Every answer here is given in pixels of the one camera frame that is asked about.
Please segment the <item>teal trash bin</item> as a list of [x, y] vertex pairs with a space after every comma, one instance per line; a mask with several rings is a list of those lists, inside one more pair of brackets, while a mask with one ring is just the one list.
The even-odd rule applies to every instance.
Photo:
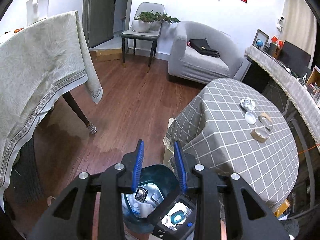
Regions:
[[135, 233], [151, 233], [154, 226], [148, 222], [148, 215], [178, 187], [178, 181], [170, 168], [156, 164], [142, 169], [139, 186], [148, 189], [144, 203], [135, 200], [136, 191], [121, 195], [123, 221], [126, 227]]

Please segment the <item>brown tape roll front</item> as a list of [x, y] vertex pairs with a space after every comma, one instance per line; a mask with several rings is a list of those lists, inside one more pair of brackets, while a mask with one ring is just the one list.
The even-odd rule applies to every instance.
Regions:
[[260, 143], [264, 143], [269, 137], [269, 130], [266, 128], [256, 128], [251, 132], [251, 136], [253, 139]]

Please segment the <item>brown tape roll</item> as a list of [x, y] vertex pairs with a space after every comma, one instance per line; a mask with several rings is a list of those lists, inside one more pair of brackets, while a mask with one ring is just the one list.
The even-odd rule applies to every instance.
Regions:
[[258, 119], [266, 129], [269, 131], [273, 129], [273, 121], [267, 113], [260, 113]]
[[266, 128], [256, 128], [251, 132], [251, 136], [253, 139], [260, 143], [264, 143], [269, 137], [269, 130]]

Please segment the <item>grey checked tablecloth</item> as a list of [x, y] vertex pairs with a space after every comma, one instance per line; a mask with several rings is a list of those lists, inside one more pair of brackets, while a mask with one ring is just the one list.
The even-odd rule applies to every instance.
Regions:
[[[240, 105], [244, 98], [255, 102], [255, 117], [265, 113], [273, 122], [265, 142], [251, 135], [264, 126], [260, 121], [252, 125], [246, 121]], [[163, 140], [169, 150], [176, 141], [184, 152], [214, 172], [240, 174], [272, 211], [285, 201], [298, 177], [296, 143], [280, 110], [235, 79], [215, 79], [189, 102]]]

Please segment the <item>clear plastic lid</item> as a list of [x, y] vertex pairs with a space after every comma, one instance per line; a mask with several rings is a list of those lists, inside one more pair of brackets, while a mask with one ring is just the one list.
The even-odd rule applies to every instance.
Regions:
[[245, 113], [245, 120], [249, 125], [254, 125], [256, 123], [257, 117], [254, 112], [247, 111]]

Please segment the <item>brown tape roll rear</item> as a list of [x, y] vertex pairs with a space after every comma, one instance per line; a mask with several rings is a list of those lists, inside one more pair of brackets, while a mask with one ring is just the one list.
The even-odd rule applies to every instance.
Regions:
[[273, 129], [273, 121], [267, 113], [260, 113], [258, 119], [266, 129], [269, 131]]

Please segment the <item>crumpled silver foil ball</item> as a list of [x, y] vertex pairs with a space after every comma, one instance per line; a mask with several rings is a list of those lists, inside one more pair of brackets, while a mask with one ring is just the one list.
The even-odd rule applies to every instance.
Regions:
[[255, 108], [256, 108], [255, 101], [252, 98], [250, 98], [249, 96], [242, 98], [240, 100], [240, 105], [247, 112], [254, 112]]

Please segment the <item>dark wooden table leg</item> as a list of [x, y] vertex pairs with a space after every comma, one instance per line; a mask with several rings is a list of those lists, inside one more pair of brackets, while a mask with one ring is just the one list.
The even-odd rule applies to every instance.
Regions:
[[62, 97], [69, 107], [71, 107], [73, 112], [78, 116], [78, 118], [86, 125], [86, 128], [89, 130], [89, 132], [91, 134], [95, 134], [97, 132], [97, 128], [86, 118], [85, 114], [82, 112], [71, 93], [67, 92], [63, 94]]

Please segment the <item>beige lace sideboard runner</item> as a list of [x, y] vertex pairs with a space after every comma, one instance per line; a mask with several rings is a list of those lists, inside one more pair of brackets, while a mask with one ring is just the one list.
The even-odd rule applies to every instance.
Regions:
[[316, 144], [319, 144], [319, 107], [307, 89], [289, 74], [276, 60], [254, 46], [245, 50], [245, 56], [257, 63], [278, 84], [300, 114]]

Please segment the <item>wooden shelf box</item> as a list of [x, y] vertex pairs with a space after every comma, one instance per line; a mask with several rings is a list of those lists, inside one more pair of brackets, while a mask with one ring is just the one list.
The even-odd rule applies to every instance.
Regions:
[[308, 92], [314, 96], [318, 91], [320, 87], [320, 70], [317, 66], [314, 66], [307, 82], [306, 87]]

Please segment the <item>beige tablecloth on left table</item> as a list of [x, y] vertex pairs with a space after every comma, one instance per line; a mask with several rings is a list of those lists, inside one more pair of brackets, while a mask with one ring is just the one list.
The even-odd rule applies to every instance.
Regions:
[[77, 11], [55, 15], [1, 44], [1, 191], [37, 124], [64, 93], [85, 85], [99, 103], [103, 88]]

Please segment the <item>black monitor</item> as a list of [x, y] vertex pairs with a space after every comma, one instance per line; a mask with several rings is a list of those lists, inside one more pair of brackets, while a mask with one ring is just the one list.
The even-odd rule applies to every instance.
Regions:
[[284, 41], [278, 61], [295, 72], [308, 68], [311, 55], [289, 41]]

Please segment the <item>small blue globe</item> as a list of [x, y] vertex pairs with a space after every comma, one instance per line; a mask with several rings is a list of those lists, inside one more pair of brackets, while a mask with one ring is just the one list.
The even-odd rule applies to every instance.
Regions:
[[264, 45], [264, 43], [263, 43], [263, 41], [261, 39], [257, 39], [256, 40], [256, 45], [257, 45], [257, 48], [261, 48]]

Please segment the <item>framed picture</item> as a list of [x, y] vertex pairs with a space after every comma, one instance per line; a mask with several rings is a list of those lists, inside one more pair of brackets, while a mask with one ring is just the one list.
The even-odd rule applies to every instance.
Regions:
[[[264, 43], [264, 45], [263, 45], [261, 48], [257, 48], [257, 45], [256, 45], [256, 40], [257, 40], [257, 39], [261, 39], [261, 40], [263, 41], [263, 43]], [[266, 48], [266, 45], [267, 45], [267, 43], [268, 43], [268, 40], [269, 40], [269, 36], [268, 36], [266, 33], [264, 33], [262, 30], [258, 29], [257, 32], [256, 32], [256, 35], [255, 35], [255, 38], [254, 38], [254, 40], [253, 40], [252, 45], [253, 45], [255, 48], [263, 51], [263, 50], [265, 50], [265, 48]]]

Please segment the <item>black handbag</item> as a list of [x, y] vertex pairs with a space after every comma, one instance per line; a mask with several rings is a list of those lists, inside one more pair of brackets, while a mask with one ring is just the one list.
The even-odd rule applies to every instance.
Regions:
[[212, 49], [205, 38], [191, 39], [189, 40], [189, 45], [201, 55], [211, 56], [214, 58], [220, 57], [219, 52], [215, 49]]

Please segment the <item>potted green plant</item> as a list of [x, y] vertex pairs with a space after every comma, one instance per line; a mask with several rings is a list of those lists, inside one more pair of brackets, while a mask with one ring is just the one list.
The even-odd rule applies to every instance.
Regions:
[[132, 22], [132, 31], [137, 33], [147, 33], [148, 31], [158, 31], [163, 22], [168, 24], [179, 23], [178, 18], [160, 12], [143, 11], [140, 12]]

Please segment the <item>grey dining chair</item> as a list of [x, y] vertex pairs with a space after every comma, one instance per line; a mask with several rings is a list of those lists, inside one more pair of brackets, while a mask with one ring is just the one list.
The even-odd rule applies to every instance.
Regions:
[[150, 56], [148, 61], [148, 72], [151, 68], [151, 63], [156, 55], [157, 43], [161, 34], [162, 20], [157, 21], [157, 16], [161, 17], [164, 14], [164, 5], [159, 3], [143, 2], [138, 6], [138, 9], [133, 18], [131, 27], [121, 33], [121, 48], [123, 67], [126, 65], [126, 40], [133, 40], [133, 54], [136, 53], [136, 43], [138, 40], [151, 41]]

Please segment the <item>grey door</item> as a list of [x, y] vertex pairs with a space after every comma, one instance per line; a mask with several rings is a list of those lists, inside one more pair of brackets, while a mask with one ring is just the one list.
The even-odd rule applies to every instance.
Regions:
[[132, 0], [83, 0], [82, 26], [90, 49], [117, 48]]

